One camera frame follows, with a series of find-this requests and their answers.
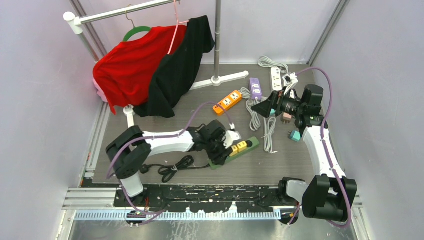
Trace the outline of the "purple power strip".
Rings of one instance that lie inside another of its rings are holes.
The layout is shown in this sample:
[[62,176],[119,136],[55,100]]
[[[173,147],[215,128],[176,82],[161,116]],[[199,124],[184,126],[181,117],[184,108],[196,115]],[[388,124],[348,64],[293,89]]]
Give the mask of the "purple power strip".
[[[247,108],[252,114],[252,119],[250,122],[250,128],[253,131],[257,131],[261,126],[261,122],[259,120],[259,114],[252,110],[254,105],[257,105],[263,101],[262,88],[260,85],[260,81],[258,78],[250,78],[249,79],[249,92],[250,92],[250,100],[249,107]],[[273,112],[271,112],[270,117],[263,118],[264,123],[264,136],[263,136],[263,149],[265,152],[269,154],[274,154],[277,151],[273,150],[273,134],[276,128],[276,117]]]

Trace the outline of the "pink plug adapter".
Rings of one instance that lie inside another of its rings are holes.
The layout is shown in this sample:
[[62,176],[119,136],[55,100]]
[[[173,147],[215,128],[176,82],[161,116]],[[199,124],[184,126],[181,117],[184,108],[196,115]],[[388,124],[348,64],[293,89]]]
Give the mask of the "pink plug adapter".
[[283,113],[281,115],[281,122],[283,124],[289,124],[292,121],[292,119],[293,119],[293,116],[289,113]]

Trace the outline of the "short white power strip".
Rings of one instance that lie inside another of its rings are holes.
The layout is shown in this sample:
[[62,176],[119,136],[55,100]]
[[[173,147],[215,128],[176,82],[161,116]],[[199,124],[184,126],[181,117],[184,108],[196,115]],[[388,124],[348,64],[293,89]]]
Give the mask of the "short white power strip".
[[269,75],[269,87],[271,92],[273,91],[281,91],[283,89],[283,81],[282,81],[282,75],[281,70],[278,67],[271,67],[270,68],[270,75]]

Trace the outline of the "dark green power strip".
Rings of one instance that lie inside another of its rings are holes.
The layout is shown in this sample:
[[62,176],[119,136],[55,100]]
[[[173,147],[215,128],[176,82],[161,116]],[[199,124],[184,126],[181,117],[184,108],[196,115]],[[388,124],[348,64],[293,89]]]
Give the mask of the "dark green power strip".
[[225,160],[225,164],[233,162],[233,161],[241,158],[242,156],[252,152],[253,150],[257,149],[259,147],[259,144],[260,144],[258,138],[255,137],[255,136],[248,138],[245,142],[247,144],[246,149],[242,150],[241,152],[236,153],[235,155],[229,156]]

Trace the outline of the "long white power strip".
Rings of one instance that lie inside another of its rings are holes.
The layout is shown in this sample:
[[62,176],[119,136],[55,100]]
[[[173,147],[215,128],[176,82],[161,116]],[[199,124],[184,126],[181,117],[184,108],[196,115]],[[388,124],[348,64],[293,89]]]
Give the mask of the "long white power strip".
[[[286,65],[286,64],[284,64],[284,63],[280,63],[280,62],[276,62],[276,61],[273,61],[273,60],[271,60],[269,57],[267,57],[267,56],[261,56],[260,58],[259,58],[259,60],[258,60],[258,62],[257,62],[257,64],[260,66],[260,67],[263,67],[263,68],[271,68],[271,67],[277,67],[277,68],[279,68],[280,70],[281,70],[281,78],[282,78],[282,81],[283,81],[283,76],[284,75],[286,75],[286,74],[290,74],[290,72],[289,72],[289,68],[288,68],[288,66]],[[294,98],[295,97],[295,94],[294,94],[294,92],[292,91],[292,90],[290,90],[292,93],[290,93],[290,96],[292,97],[292,98]]]

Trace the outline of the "teal plug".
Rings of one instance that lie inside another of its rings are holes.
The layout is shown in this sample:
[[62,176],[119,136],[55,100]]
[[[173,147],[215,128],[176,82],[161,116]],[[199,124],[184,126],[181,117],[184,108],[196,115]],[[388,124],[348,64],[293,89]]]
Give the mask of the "teal plug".
[[299,142],[302,138],[301,134],[297,130],[292,130],[288,133],[288,138],[294,142]]

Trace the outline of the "orange power strip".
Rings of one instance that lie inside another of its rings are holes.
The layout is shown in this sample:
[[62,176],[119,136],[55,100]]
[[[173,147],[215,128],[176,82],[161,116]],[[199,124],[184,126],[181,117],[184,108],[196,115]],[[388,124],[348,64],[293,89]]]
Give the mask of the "orange power strip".
[[246,87],[242,87],[240,90],[234,90],[224,99],[222,99],[218,105],[212,107],[212,110],[217,116],[221,116],[224,114],[224,109],[228,111],[232,107],[234,107],[237,103],[239,103],[242,99],[246,100],[246,109],[251,116],[251,120],[249,122],[249,128],[252,131],[257,131],[261,127],[261,121],[258,114],[252,111],[251,107],[259,102],[261,96],[254,95],[252,98],[251,92]]

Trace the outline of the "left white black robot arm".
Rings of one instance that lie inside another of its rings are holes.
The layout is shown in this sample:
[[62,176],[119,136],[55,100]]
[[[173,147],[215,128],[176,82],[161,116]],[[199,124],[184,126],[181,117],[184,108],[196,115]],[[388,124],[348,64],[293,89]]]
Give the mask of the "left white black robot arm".
[[115,174],[126,191],[126,200],[138,207],[146,200],[139,172],[147,158],[172,152],[205,151],[213,164],[223,165],[232,153],[232,145],[239,140],[241,135],[234,124],[226,129],[218,120],[174,132],[148,132],[137,125],[131,126],[105,149],[111,162],[107,176]]

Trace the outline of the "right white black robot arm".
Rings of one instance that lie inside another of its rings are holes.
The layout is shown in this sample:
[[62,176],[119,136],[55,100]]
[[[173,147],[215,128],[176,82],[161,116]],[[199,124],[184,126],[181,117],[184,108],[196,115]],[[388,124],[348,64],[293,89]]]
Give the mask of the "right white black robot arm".
[[277,198],[283,205],[297,201],[306,218],[329,221],[339,227],[352,219],[352,205],[358,190],[354,179],[346,177],[337,162],[330,141],[327,119],[321,114],[324,90],[309,84],[302,97],[291,97],[283,91],[273,91],[268,99],[254,105],[251,110],[262,117],[289,114],[295,118],[301,139],[305,142],[314,178],[304,180],[284,177]]

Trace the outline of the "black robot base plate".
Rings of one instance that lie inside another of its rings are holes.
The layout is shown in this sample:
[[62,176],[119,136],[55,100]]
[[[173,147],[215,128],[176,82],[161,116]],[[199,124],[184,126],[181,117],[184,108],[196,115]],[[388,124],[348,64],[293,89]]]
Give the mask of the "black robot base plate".
[[280,186],[267,185],[156,185],[126,198],[117,189],[113,206],[126,209],[131,225],[154,221],[277,220],[295,224],[298,203],[285,196]]

